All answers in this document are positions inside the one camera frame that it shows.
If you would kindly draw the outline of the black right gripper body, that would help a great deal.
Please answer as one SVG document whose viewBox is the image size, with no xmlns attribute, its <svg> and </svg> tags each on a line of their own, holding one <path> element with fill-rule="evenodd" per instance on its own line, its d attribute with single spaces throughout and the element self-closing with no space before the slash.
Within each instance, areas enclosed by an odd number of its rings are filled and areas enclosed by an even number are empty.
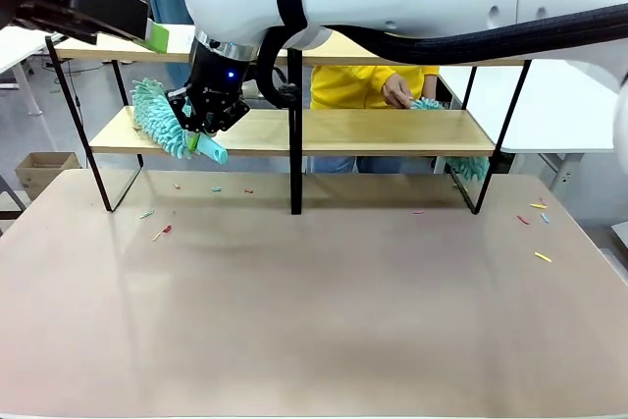
<svg viewBox="0 0 628 419">
<path fill-rule="evenodd" d="M 190 51 L 190 76 L 185 83 L 192 105 L 232 105 L 241 94 L 249 60 L 225 57 L 201 43 Z"/>
</svg>

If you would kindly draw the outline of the person left hand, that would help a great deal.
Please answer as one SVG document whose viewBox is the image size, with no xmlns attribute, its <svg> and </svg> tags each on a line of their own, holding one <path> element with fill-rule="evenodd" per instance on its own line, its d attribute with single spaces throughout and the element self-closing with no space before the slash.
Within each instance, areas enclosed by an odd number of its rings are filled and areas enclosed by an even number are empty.
<svg viewBox="0 0 628 419">
<path fill-rule="evenodd" d="M 382 86 L 385 102 L 395 109 L 410 109 L 414 100 L 407 81 L 399 74 L 391 75 Z"/>
</svg>

